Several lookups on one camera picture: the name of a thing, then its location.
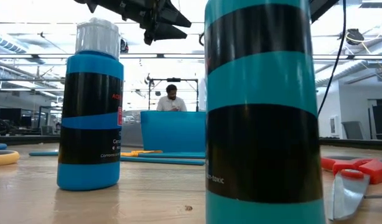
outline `workshop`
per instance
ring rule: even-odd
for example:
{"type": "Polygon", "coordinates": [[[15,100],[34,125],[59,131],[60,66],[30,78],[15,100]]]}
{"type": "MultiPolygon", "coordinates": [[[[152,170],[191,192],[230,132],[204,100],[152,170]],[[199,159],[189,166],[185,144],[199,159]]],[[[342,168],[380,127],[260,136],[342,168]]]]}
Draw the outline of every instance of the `workshop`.
{"type": "Polygon", "coordinates": [[[49,223],[382,224],[382,0],[0,1],[0,224],[49,223]]]}

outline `scissor blade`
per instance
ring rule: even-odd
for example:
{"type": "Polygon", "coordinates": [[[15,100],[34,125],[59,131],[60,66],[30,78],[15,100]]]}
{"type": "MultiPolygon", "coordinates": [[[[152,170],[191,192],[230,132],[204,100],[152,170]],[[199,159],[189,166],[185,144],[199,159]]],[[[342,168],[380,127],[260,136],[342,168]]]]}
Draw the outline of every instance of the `scissor blade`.
{"type": "Polygon", "coordinates": [[[331,221],[351,218],[360,206],[369,184],[369,175],[364,174],[364,178],[354,179],[344,177],[339,172],[333,182],[333,205],[330,208],[333,216],[329,215],[328,218],[331,221]]]}

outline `blue and black striped bottle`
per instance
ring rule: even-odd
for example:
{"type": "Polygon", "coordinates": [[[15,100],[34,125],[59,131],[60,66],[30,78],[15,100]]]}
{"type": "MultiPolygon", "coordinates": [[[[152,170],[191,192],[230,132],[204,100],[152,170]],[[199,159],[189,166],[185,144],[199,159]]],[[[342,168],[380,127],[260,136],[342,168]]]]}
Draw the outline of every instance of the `blue and black striped bottle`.
{"type": "Polygon", "coordinates": [[[108,21],[78,25],[76,54],[68,58],[57,184],[94,190],[119,180],[123,96],[120,34],[108,21]]]}
{"type": "Polygon", "coordinates": [[[206,224],[325,224],[309,2],[209,0],[206,224]]]}

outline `bottle cap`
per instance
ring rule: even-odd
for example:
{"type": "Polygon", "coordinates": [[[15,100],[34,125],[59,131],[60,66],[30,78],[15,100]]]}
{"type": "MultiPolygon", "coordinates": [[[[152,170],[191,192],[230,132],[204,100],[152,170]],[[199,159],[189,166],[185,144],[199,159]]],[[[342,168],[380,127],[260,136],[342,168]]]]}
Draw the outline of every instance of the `bottle cap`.
{"type": "Polygon", "coordinates": [[[119,28],[110,21],[91,18],[78,25],[75,53],[101,52],[118,60],[120,45],[119,28]]]}

